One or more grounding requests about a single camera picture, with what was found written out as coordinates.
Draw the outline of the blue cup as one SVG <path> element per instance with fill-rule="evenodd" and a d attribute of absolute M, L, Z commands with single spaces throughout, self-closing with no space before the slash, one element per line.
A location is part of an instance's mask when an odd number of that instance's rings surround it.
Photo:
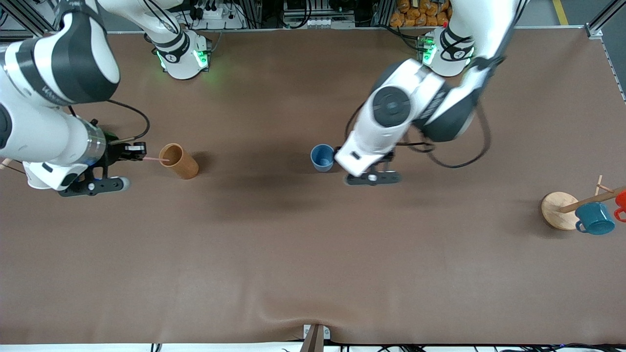
<path fill-rule="evenodd" d="M 313 167 L 318 172 L 329 172 L 335 164 L 335 149 L 330 145 L 321 143 L 311 149 L 310 158 Z"/>

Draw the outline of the brown cork cup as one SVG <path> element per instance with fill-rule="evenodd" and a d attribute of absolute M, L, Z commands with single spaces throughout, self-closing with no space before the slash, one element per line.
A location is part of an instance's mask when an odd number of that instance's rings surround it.
<path fill-rule="evenodd" d="M 178 143 L 168 143 L 159 152 L 160 163 L 184 180 L 195 178 L 200 171 L 197 161 Z"/>

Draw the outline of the white cup printed bottom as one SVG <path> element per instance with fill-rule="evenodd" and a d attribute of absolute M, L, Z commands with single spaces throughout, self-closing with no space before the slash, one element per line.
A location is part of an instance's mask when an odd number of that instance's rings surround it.
<path fill-rule="evenodd" d="M 47 185 L 47 183 L 43 182 L 40 178 L 38 178 L 30 169 L 30 163 L 29 162 L 22 162 L 22 167 L 24 170 L 24 173 L 27 177 L 27 183 L 30 187 L 32 187 L 33 189 L 38 189 L 38 190 L 48 190 L 51 189 L 51 187 L 49 187 L 49 185 Z"/>

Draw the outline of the white connector block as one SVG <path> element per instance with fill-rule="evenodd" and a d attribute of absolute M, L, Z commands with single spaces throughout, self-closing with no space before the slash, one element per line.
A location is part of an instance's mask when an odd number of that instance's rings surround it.
<path fill-rule="evenodd" d="M 310 18 L 304 14 L 284 14 L 282 21 L 285 27 L 298 29 L 351 29 L 357 26 L 351 14 L 313 14 Z"/>

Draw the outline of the bag of orange bread rolls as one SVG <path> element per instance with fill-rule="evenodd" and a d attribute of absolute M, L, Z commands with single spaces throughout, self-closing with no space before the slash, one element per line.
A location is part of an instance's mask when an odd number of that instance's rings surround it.
<path fill-rule="evenodd" d="M 449 0 L 396 0 L 390 27 L 446 26 L 452 17 Z"/>

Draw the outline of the white power strip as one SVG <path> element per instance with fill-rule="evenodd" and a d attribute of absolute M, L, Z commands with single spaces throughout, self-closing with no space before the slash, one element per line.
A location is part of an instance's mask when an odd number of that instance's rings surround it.
<path fill-rule="evenodd" d="M 191 29 L 248 29 L 244 10 L 231 0 L 190 0 L 190 5 Z"/>

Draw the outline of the wooden mug tree stand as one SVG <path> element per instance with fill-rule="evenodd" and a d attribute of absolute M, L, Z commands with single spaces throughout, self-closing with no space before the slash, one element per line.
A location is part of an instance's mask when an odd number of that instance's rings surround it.
<path fill-rule="evenodd" d="M 553 229 L 575 230 L 579 218 L 575 216 L 575 210 L 588 203 L 604 203 L 616 199 L 617 196 L 626 191 L 626 185 L 609 188 L 602 184 L 603 175 L 598 176 L 595 185 L 594 196 L 579 200 L 566 192 L 552 192 L 546 194 L 539 203 L 539 209 L 544 221 Z"/>

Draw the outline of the teal mug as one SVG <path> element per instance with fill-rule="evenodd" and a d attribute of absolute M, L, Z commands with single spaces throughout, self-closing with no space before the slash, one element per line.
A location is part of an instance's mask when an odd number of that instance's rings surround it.
<path fill-rule="evenodd" d="M 606 207 L 601 202 L 589 202 L 579 206 L 575 210 L 576 230 L 581 233 L 595 236 L 606 235 L 615 229 L 615 221 Z"/>

